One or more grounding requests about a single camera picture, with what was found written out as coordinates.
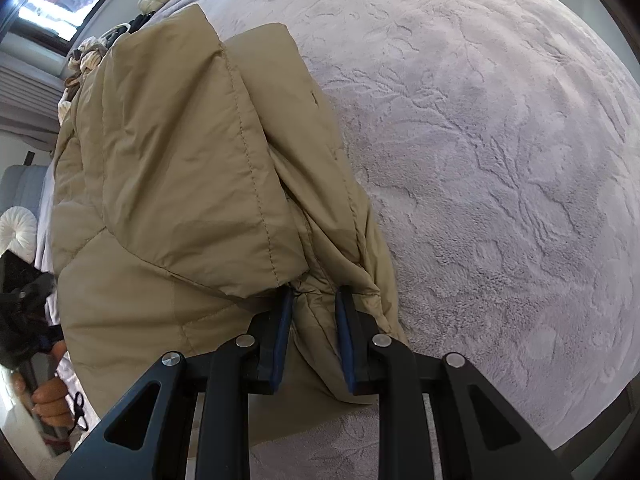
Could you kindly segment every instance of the window pane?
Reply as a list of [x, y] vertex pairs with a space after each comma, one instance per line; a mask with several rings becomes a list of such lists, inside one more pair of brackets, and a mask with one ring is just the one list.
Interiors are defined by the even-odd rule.
[[97, 2], [98, 0], [27, 0], [18, 15], [68, 41], [76, 34], [76, 30]]

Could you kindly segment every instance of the gray curtain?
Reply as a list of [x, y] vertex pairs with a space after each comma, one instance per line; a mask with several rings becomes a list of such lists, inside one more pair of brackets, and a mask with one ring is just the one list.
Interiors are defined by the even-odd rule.
[[0, 52], [0, 131], [50, 152], [60, 130], [58, 101], [63, 91], [57, 77]]

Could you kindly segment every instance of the bedspread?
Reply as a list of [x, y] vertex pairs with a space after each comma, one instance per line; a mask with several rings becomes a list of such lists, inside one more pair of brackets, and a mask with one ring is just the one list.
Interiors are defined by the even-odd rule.
[[[640, 89], [580, 18], [557, 0], [172, 0], [154, 20], [193, 2], [223, 40], [289, 28], [416, 351], [466, 354], [552, 447], [616, 398], [640, 368]], [[373, 478], [374, 420], [255, 448], [254, 471]]]

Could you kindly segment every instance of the metal screw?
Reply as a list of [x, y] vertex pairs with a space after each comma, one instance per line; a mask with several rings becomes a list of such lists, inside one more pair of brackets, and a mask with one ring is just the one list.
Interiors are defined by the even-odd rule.
[[162, 364], [164, 366], [175, 366], [180, 362], [180, 354], [178, 352], [167, 352], [162, 356]]
[[249, 348], [249, 346], [253, 346], [254, 343], [255, 339], [251, 334], [242, 334], [236, 338], [236, 344], [240, 348]]
[[455, 352], [447, 355], [446, 361], [449, 366], [453, 366], [454, 368], [462, 368], [466, 363], [466, 359]]
[[391, 345], [391, 338], [387, 334], [376, 334], [371, 339], [375, 346], [387, 347]]

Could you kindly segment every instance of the white round pillow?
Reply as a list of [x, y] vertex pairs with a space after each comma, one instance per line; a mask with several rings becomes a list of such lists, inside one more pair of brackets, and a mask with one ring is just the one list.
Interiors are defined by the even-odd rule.
[[0, 254], [9, 250], [32, 264], [36, 258], [38, 222], [25, 207], [15, 206], [0, 216]]

